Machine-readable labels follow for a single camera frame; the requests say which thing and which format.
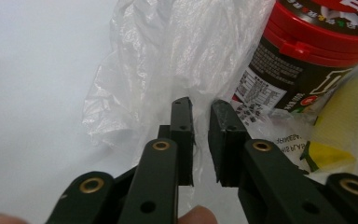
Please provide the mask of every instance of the white table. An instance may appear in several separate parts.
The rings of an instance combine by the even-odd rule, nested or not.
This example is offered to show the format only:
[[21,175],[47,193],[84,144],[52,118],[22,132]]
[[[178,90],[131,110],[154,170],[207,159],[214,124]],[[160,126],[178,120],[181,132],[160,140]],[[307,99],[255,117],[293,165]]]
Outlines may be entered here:
[[130,169],[81,123],[115,4],[0,1],[0,213],[43,223],[77,176]]

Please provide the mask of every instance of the red lid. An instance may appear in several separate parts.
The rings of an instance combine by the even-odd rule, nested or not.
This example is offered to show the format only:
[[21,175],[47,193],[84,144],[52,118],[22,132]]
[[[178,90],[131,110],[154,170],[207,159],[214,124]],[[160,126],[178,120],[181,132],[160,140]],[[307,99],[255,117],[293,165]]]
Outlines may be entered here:
[[322,62],[322,64],[331,66],[358,63],[358,35],[355,35],[358,34],[357,31],[348,31],[350,28],[337,30],[337,26],[336,30],[332,31],[325,29],[329,26],[317,26],[313,23],[326,20],[326,18],[318,16],[317,8],[313,9],[315,12],[312,13],[314,14],[307,14],[312,15],[313,18],[300,14],[310,13],[312,7],[305,7],[304,4],[315,5],[316,3],[304,0],[302,7],[292,4],[294,9],[289,9],[298,10],[296,15],[287,8],[292,6],[290,2],[300,1],[283,1],[275,4],[264,33],[265,38],[280,48],[281,53],[311,63]]
[[341,53],[318,49],[295,40],[269,21],[263,36],[276,46],[281,54],[325,66],[346,67],[358,64],[358,53]]

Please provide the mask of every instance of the screw hole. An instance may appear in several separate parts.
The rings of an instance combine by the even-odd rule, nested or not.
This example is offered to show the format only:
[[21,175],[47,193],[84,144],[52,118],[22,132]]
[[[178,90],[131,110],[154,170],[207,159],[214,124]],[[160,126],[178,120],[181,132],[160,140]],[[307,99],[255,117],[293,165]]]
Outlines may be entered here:
[[103,180],[100,177],[89,178],[80,184],[80,191],[83,193],[93,193],[103,187]]
[[319,208],[313,203],[303,203],[302,207],[308,213],[311,213],[311,214],[319,214],[320,213]]
[[339,185],[352,194],[358,195],[358,181],[344,178],[339,181]]
[[168,149],[169,147],[170,144],[167,142],[156,142],[155,144],[153,144],[153,149],[160,151]]
[[265,142],[254,142],[253,147],[260,151],[270,151],[272,149],[271,145]]
[[156,204],[153,202],[144,202],[141,204],[141,211],[143,213],[152,213],[156,210]]

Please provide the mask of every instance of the clear plastic bag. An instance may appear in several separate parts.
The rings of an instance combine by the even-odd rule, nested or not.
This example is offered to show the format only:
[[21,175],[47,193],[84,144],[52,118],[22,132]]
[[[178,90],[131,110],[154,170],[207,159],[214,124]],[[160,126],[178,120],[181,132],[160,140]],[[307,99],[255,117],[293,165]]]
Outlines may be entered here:
[[207,144],[211,102],[229,100],[258,45],[274,1],[119,0],[112,53],[85,101],[83,122],[96,142],[126,151],[135,165],[171,102],[189,96],[197,146],[195,188],[180,188],[179,214],[199,203],[221,223],[243,223],[235,189],[215,183]]
[[358,66],[309,113],[231,103],[252,138],[274,142],[293,164],[313,172],[310,178],[324,183],[333,173],[358,175]]

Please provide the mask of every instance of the red cap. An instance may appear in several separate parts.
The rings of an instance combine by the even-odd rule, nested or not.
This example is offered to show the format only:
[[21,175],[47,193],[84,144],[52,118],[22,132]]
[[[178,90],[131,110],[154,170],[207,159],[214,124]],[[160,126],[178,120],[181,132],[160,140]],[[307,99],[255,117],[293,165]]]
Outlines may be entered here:
[[358,64],[358,35],[344,35],[303,21],[278,2],[264,37],[280,53],[302,61],[325,66]]

